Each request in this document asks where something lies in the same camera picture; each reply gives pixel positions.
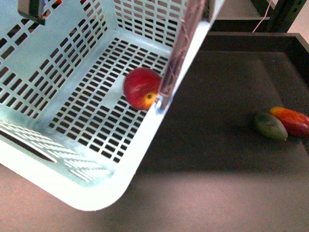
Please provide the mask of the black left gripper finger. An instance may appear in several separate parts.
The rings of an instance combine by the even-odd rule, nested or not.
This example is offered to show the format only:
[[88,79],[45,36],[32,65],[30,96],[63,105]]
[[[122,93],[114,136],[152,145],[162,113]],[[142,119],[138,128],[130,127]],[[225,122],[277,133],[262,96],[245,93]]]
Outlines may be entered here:
[[40,25],[45,25],[45,17],[43,16],[44,6],[44,0],[18,0],[17,11],[24,18]]

